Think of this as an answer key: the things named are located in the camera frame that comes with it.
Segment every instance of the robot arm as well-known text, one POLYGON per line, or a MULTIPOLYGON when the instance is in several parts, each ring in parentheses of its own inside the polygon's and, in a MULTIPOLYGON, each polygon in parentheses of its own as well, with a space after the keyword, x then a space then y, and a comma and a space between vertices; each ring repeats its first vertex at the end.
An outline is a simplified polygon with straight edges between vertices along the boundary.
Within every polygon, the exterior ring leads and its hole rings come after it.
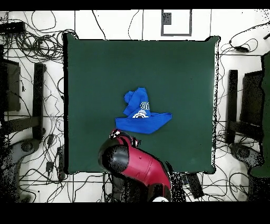
POLYGON ((139 149, 139 141, 120 130, 114 130, 99 151, 99 164, 142 182, 148 187, 148 201, 171 201, 170 177, 156 157, 139 149))

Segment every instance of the white logo print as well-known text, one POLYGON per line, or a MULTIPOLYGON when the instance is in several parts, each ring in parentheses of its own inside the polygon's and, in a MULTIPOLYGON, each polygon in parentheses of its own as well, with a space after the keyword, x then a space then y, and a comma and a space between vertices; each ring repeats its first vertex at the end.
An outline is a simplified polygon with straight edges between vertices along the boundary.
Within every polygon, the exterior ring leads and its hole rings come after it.
POLYGON ((145 110, 139 110, 132 118, 147 118, 145 110))
POLYGON ((149 107, 149 103, 148 102, 142 102, 140 107, 143 110, 150 110, 150 107, 149 107))

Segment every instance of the folded blue cloth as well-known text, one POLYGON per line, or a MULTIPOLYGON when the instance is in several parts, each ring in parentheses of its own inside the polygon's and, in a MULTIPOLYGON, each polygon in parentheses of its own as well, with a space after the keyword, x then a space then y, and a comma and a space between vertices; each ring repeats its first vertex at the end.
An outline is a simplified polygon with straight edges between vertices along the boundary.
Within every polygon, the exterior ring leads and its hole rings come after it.
POLYGON ((145 88, 129 91, 124 100, 128 103, 124 110, 127 117, 115 119, 116 128, 130 132, 151 134, 171 120, 171 113, 151 113, 145 88))

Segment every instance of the dark green cloth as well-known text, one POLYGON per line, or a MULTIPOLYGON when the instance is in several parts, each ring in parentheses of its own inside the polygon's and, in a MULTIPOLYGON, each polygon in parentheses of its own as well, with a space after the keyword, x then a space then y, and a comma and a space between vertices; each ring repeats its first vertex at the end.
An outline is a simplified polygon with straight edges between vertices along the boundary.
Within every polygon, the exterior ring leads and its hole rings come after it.
POLYGON ((265 163, 263 166, 252 168, 250 174, 257 178, 270 178, 270 52, 262 57, 264 72, 262 89, 265 94, 263 109, 263 148, 265 163))
POLYGON ((151 135, 129 133, 176 172, 213 172, 215 44, 208 41, 68 39, 69 173, 100 172, 98 151, 125 117, 123 96, 145 87, 151 111, 172 120, 151 135))

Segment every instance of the white robot part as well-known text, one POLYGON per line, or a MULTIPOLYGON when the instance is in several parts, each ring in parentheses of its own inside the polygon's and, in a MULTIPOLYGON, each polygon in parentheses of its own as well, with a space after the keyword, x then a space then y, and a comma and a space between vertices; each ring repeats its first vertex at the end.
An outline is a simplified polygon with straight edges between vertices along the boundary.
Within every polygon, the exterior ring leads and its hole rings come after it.
POLYGON ((153 202, 169 202, 169 201, 164 197, 157 197, 153 200, 153 202))

